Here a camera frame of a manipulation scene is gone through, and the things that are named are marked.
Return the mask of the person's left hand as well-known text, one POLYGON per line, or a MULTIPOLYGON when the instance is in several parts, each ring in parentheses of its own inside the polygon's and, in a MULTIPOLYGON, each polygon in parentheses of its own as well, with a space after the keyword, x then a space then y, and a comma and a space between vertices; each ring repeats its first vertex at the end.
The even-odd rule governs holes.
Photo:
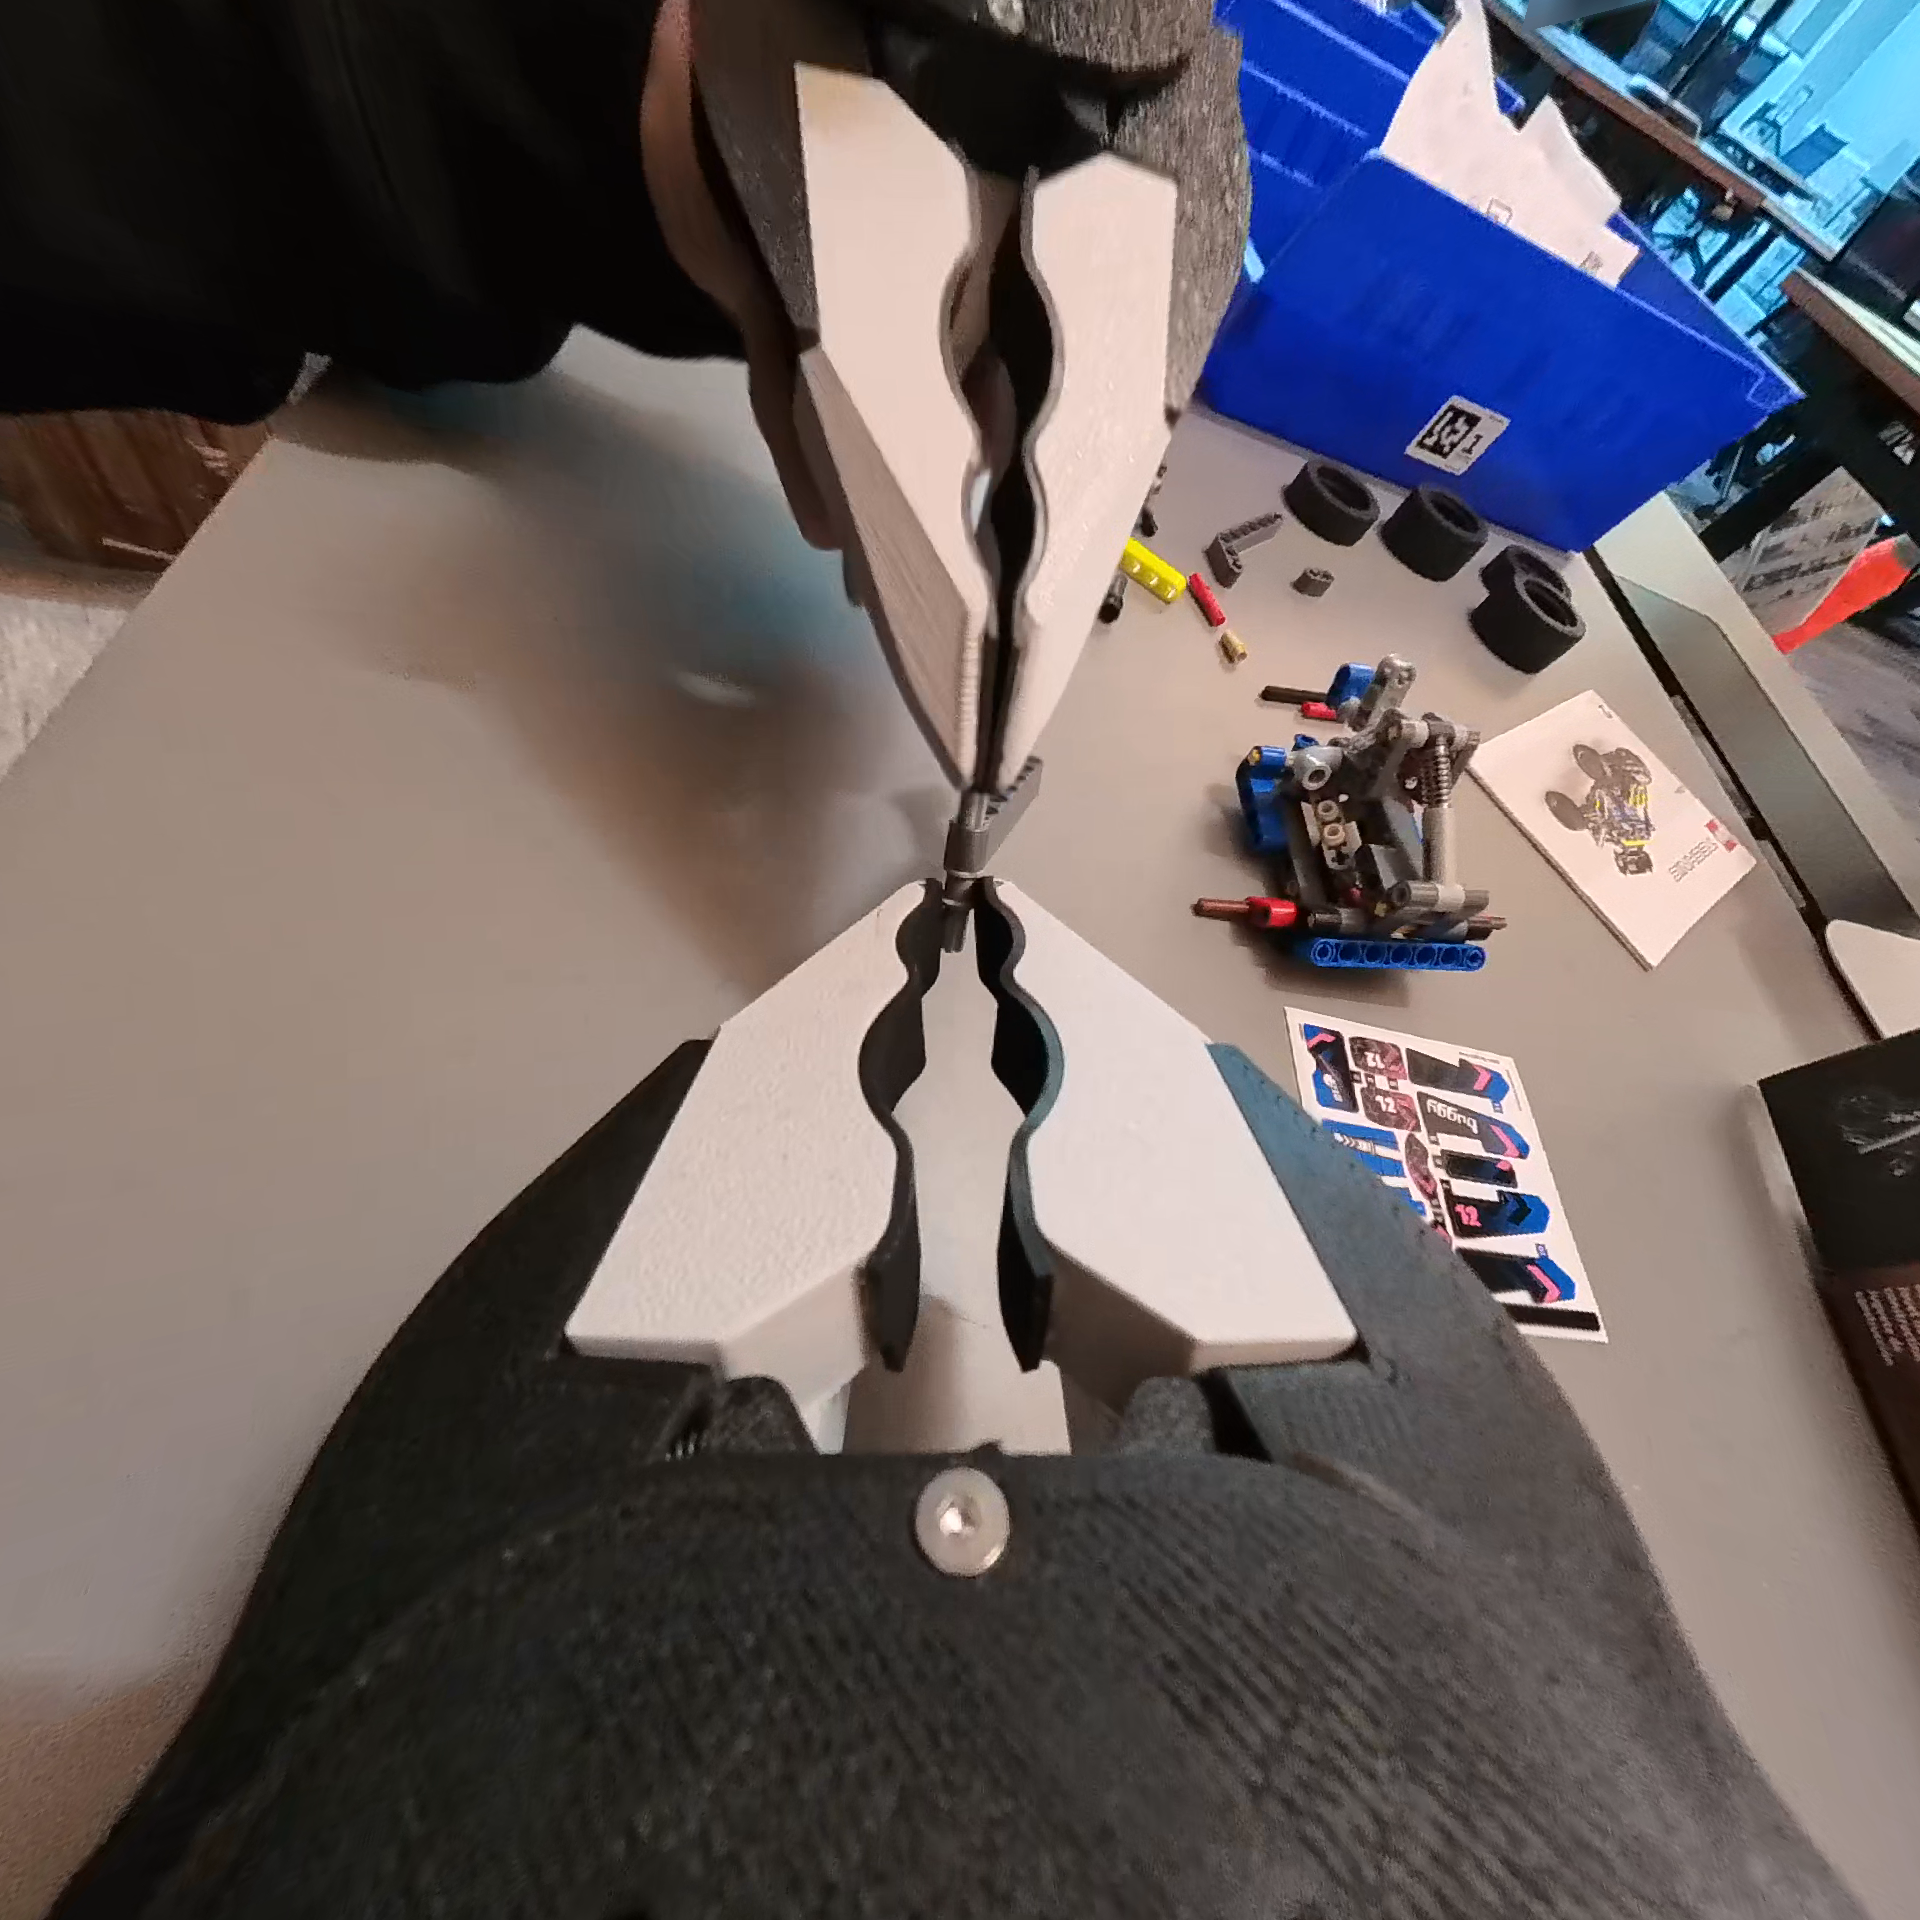
POLYGON ((808 545, 847 546, 842 502, 823 487, 801 431, 801 350, 724 169, 708 162, 697 113, 691 4, 664 2, 640 89, 640 165, 664 243, 735 325, 756 429, 808 545))

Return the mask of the orange plastic object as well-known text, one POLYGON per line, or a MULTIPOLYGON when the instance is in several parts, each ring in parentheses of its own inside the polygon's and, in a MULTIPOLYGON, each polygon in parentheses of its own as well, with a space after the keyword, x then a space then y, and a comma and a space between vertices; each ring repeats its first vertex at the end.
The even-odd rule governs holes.
POLYGON ((1878 609, 1894 594, 1908 587, 1919 572, 1919 546, 1911 538, 1897 534, 1868 546, 1838 578, 1812 611, 1771 638, 1780 657, 1793 657, 1825 634, 1878 609))

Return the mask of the blue storage bin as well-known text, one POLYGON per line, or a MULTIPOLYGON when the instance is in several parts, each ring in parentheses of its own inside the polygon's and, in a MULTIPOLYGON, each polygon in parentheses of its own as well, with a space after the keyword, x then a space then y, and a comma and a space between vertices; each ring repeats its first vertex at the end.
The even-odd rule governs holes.
POLYGON ((1275 57, 1240 70, 1240 107, 1252 173, 1248 252, 1267 268, 1328 193, 1375 151, 1402 106, 1409 75, 1361 52, 1284 77, 1275 57))
POLYGON ((1252 183, 1199 397, 1274 442, 1580 551, 1801 401, 1628 220, 1604 284, 1375 154, 1252 183))
POLYGON ((1419 4, 1217 2, 1214 18, 1240 37, 1243 61, 1322 100, 1342 89, 1402 95, 1447 33, 1419 4))

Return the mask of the white buggy picture booklet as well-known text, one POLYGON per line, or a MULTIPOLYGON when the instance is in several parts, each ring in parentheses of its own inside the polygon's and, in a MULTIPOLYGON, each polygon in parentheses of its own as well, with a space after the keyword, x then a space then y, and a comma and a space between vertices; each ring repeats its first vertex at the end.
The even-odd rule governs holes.
POLYGON ((1593 691, 1482 741, 1472 780, 1643 970, 1759 869, 1593 691))

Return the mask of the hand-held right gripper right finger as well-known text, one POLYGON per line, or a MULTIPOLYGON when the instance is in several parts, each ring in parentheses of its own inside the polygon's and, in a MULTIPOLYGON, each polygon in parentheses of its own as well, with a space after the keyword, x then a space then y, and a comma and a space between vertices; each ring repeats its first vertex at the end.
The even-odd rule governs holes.
POLYGON ((1027 1371, 1332 1359, 1358 1339, 1209 1037, 1008 883, 976 894, 1019 1109, 1000 1314, 1027 1371))

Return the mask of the brown wooden cabinet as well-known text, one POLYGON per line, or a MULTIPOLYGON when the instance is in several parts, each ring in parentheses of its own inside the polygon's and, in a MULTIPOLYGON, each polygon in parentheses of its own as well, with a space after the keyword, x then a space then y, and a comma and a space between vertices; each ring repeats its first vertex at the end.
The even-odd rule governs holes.
POLYGON ((271 436, 169 413, 3 418, 3 493, 55 561, 167 569, 271 436))

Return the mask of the blue and pink sticker sheet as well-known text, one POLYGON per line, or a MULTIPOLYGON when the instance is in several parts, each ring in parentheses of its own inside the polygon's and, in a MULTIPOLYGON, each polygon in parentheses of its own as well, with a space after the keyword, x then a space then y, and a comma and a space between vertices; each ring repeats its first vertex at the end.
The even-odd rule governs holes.
POLYGON ((1284 1022, 1307 1117, 1457 1250, 1518 1329, 1608 1339, 1514 1059, 1297 1003, 1284 1022))

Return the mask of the dark grey upright panel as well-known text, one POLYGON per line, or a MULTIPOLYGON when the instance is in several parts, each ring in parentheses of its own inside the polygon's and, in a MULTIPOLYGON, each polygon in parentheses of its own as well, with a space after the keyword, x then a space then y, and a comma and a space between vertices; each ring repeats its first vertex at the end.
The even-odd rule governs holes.
POLYGON ((1865 1030, 1911 1036, 1915 818, 1666 497, 1602 534, 1588 561, 1865 1030))

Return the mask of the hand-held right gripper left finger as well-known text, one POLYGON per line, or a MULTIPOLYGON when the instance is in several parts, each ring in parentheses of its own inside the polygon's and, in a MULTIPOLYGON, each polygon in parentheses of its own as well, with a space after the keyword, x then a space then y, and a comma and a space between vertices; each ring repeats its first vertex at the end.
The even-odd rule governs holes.
POLYGON ((594 1358, 903 1370, 922 1316, 915 1147, 945 950, 906 885, 728 1019, 567 1322, 594 1358))

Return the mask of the white paper sheets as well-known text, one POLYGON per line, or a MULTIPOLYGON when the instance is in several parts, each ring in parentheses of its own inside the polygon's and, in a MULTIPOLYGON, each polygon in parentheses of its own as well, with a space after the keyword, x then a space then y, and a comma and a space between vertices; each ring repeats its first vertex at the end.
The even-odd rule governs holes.
POLYGON ((1642 247, 1617 228, 1618 195, 1564 115, 1552 103, 1539 103, 1522 126, 1502 115, 1480 2, 1457 4, 1442 38, 1410 75, 1379 151, 1604 285, 1618 285, 1642 259, 1642 247))

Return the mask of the toy buggy chassis assembly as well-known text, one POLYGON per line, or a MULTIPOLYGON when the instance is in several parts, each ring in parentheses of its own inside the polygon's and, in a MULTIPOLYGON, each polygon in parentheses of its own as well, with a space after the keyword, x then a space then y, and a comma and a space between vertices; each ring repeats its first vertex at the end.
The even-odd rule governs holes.
POLYGON ((1314 970, 1475 977, 1504 929, 1457 866, 1457 785, 1480 733, 1412 711, 1404 657, 1348 663, 1328 685, 1328 737, 1255 746, 1234 771, 1265 897, 1199 898, 1201 921, 1280 939, 1314 970))

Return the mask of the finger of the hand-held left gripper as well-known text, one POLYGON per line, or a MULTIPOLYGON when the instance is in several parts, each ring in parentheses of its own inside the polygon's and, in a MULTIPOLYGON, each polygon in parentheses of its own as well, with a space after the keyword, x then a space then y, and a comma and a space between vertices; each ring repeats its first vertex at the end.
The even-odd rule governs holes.
POLYGON ((802 389, 848 514, 848 580, 960 787, 1008 787, 991 670, 998 564, 978 532, 986 431, 964 371, 1019 203, 888 81, 795 63, 815 285, 802 389))
POLYGON ((1039 748, 1169 446, 1176 212, 1176 183, 1116 154, 1024 187, 995 279, 1016 447, 991 497, 984 785, 1011 785, 1039 748))

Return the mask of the brown office desk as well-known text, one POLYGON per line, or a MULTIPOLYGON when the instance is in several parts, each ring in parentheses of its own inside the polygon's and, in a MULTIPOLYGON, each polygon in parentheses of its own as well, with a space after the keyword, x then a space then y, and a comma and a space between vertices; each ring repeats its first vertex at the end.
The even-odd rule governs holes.
POLYGON ((1808 273, 1783 282, 1790 310, 1808 325, 1793 379, 1808 403, 1852 403, 1870 425, 1919 425, 1919 337, 1808 273))

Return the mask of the person's left forearm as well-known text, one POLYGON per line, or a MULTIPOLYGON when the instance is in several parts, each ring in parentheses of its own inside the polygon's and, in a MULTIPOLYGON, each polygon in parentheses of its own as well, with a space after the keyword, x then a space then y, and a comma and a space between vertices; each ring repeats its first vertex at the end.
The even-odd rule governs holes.
POLYGON ((659 4, 6 2, 6 417, 247 425, 311 359, 732 357, 640 162, 659 4))

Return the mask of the black toy set box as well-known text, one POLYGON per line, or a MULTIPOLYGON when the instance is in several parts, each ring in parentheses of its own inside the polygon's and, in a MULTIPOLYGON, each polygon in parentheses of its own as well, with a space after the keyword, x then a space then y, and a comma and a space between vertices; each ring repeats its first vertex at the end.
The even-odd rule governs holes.
POLYGON ((1919 1034, 1760 1079, 1828 1314, 1919 1515, 1919 1034))

